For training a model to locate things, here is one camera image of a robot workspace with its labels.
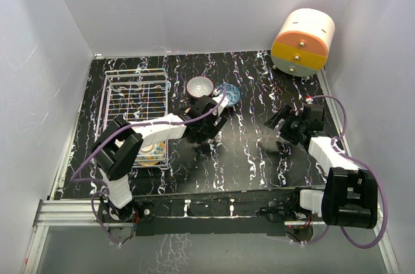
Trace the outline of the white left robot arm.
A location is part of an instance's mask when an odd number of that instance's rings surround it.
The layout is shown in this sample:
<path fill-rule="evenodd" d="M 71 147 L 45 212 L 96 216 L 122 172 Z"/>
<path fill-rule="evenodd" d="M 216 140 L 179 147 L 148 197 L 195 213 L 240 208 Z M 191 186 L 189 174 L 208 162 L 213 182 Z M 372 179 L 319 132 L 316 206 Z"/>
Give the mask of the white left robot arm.
<path fill-rule="evenodd" d="M 201 143 L 214 138 L 227 121 L 222 116 L 229 102 L 226 93 L 226 88 L 220 87 L 217 96 L 204 95 L 194 105 L 164 117 L 138 123 L 115 119 L 108 126 L 95 143 L 91 159 L 103 176 L 106 192 L 101 198 L 107 198 L 106 211 L 113 219 L 125 222 L 137 212 L 128 174 L 139 151 L 170 140 Z"/>

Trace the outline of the orange blue swirl bowl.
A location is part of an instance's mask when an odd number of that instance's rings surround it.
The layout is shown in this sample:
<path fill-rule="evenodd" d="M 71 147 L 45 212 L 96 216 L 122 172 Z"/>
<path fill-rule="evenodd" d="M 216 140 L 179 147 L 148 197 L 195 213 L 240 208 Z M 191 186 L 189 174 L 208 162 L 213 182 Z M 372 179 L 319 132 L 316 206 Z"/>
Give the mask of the orange blue swirl bowl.
<path fill-rule="evenodd" d="M 150 144 L 140 149 L 136 157 L 136 163 L 141 166 L 154 166 L 165 159 L 166 142 Z"/>

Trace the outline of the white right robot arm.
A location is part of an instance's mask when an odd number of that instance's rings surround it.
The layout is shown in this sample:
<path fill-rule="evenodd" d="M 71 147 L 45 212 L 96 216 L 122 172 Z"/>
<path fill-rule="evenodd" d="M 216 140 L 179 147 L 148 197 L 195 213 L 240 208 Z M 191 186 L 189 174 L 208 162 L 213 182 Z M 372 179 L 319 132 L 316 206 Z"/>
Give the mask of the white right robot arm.
<path fill-rule="evenodd" d="M 327 225 L 373 229 L 377 223 L 377 182 L 368 170 L 347 159 L 335 140 L 324 133 L 324 114 L 319 105 L 304 105 L 298 115 L 284 105 L 265 122 L 270 129 L 282 123 L 279 136 L 302 145 L 327 176 L 324 190 L 296 188 L 289 203 L 290 215 L 304 220 L 315 214 Z"/>

